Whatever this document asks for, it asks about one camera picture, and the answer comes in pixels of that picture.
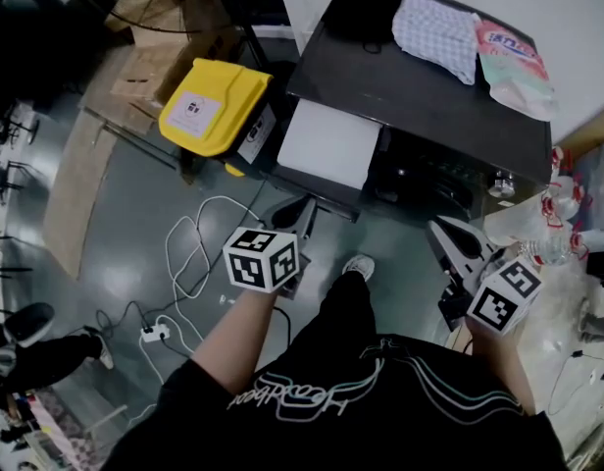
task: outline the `white label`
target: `white label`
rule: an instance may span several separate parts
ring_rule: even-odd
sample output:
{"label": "white label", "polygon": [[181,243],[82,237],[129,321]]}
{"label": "white label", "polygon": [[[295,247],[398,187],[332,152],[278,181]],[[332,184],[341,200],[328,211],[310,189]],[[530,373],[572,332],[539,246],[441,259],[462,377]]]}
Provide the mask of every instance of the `white label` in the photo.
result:
{"label": "white label", "polygon": [[167,124],[195,137],[202,137],[221,106],[219,101],[185,91],[172,108]]}
{"label": "white label", "polygon": [[261,116],[245,136],[245,140],[239,146],[239,155],[252,164],[256,156],[263,148],[268,136],[276,124],[276,117],[270,105],[265,107]]}

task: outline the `forearm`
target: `forearm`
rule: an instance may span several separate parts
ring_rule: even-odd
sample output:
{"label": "forearm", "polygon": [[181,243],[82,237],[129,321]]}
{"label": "forearm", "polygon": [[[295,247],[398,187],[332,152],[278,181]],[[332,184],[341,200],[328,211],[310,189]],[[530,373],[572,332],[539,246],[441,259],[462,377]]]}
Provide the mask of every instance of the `forearm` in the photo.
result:
{"label": "forearm", "polygon": [[193,352],[193,361],[231,394],[239,394],[254,373],[275,303],[275,293],[245,290]]}
{"label": "forearm", "polygon": [[473,356],[486,362],[489,370],[518,399],[528,415],[535,414],[535,400],[514,340],[473,337]]}

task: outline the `white box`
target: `white box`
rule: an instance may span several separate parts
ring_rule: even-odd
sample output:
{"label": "white box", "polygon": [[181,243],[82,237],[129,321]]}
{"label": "white box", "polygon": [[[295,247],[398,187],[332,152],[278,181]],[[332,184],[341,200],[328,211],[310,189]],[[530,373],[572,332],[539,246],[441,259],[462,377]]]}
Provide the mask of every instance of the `white box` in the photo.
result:
{"label": "white box", "polygon": [[483,280],[468,315],[496,335],[505,335],[527,315],[542,287],[537,271],[519,256]]}
{"label": "white box", "polygon": [[236,287],[271,293],[300,272],[296,234],[239,227],[223,248]]}

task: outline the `yellow lid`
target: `yellow lid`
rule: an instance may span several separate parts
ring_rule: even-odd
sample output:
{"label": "yellow lid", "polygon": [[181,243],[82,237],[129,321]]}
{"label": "yellow lid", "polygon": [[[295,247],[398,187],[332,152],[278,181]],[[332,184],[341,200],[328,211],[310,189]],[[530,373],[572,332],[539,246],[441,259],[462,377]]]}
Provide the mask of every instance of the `yellow lid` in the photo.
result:
{"label": "yellow lid", "polygon": [[271,78],[233,63],[195,59],[158,119],[161,134],[204,157],[225,152]]}

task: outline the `white wall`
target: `white wall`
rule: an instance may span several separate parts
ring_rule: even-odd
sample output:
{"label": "white wall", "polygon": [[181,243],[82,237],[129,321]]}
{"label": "white wall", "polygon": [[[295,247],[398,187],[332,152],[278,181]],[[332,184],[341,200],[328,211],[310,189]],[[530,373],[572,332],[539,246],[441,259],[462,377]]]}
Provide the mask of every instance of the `white wall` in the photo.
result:
{"label": "white wall", "polygon": [[[298,46],[330,0],[284,0]],[[530,35],[560,103],[553,142],[604,106],[604,0],[457,0]]]}

